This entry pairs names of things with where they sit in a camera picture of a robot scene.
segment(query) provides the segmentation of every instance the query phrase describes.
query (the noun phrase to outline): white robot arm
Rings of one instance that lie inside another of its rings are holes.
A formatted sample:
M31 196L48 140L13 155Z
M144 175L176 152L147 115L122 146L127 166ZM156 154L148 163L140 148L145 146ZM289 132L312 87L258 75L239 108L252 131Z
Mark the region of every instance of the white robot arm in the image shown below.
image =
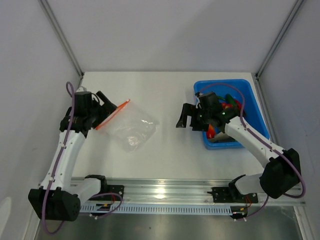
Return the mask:
M82 204L107 191L107 180L101 175L89 175L81 184L71 187L76 159L89 130L117 109L102 92L95 94L97 100L92 94L89 91L74 94L73 117L69 116L72 111L69 108L60 123L59 143L50 169L40 187L29 192L28 199L40 219L44 216L46 220L74 221Z
M183 105L176 127L185 128L188 116L191 116L193 131L207 131L209 125L218 127L249 150L264 168L263 173L242 175L229 183L229 192L235 201L250 193L266 193L277 199L303 182L299 154L294 149L285 150L269 141L240 117L237 107L223 109L214 92L198 95L198 98L199 107L189 103ZM302 197L305 186L302 185L302 189L300 196L292 197Z

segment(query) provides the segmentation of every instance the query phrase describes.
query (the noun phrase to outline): blue tray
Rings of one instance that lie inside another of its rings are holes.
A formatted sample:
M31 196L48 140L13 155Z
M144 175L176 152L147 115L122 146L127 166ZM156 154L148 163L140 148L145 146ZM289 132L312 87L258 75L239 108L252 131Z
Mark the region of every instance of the blue tray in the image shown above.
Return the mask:
M259 133L261 133L263 136L265 136L268 139L269 134L268 134L266 125L264 123L264 120L262 118L262 115L259 111L258 104L254 96L254 93L252 91L252 88L250 86L250 83L244 79L197 81L193 86L194 92L197 93L202 88L215 83L229 84L237 88L240 92L242 92L245 98L245 105L244 105L244 111L246 113L245 120L252 127L254 127ZM234 99L237 99L240 103L242 103L242 98L240 94L236 90L228 86L214 85L202 91L203 94L208 92L214 92L218 96L221 96L223 98L226 96L226 94L230 94ZM205 132L202 133L202 137L203 137L204 145L208 150L243 148L243 146L237 141L215 142L215 143L209 142Z

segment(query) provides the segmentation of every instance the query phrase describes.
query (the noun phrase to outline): white wall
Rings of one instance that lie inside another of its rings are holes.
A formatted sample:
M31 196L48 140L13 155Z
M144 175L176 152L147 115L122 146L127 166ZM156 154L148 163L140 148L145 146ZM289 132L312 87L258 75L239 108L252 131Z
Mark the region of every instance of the white wall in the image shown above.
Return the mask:
M65 83L78 83L36 0L0 1L0 79L0 202L12 198L1 239L20 240L29 190L49 169L71 104Z
M281 144L300 154L306 203L320 229L320 1L308 0L261 84Z
M49 0L84 71L256 72L296 0Z

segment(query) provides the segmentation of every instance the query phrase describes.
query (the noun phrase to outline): red pepper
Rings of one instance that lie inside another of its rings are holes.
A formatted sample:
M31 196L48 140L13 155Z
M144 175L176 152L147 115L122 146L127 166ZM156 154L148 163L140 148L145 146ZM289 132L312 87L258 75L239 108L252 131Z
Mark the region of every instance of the red pepper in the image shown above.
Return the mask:
M235 102L236 102L238 109L241 110L242 104L237 99L235 99ZM243 116L244 117L246 116L245 110L243 110Z
M242 104L237 99L235 99L235 102L236 102L238 109L240 110L242 108Z
M212 139L215 137L215 135L216 135L216 131L215 131L214 127L212 125L209 125L209 129L206 132L206 138Z
M225 109L226 106L227 106L227 103L226 102L222 102L221 105L222 105L222 108Z

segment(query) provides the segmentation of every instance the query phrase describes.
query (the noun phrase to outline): clear plastic bag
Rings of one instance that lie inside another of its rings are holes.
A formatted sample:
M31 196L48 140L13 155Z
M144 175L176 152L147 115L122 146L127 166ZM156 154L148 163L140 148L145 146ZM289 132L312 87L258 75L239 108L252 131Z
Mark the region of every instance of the clear plastic bag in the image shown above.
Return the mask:
M159 122L131 101L121 106L98 130L109 134L126 152L133 152L155 133Z

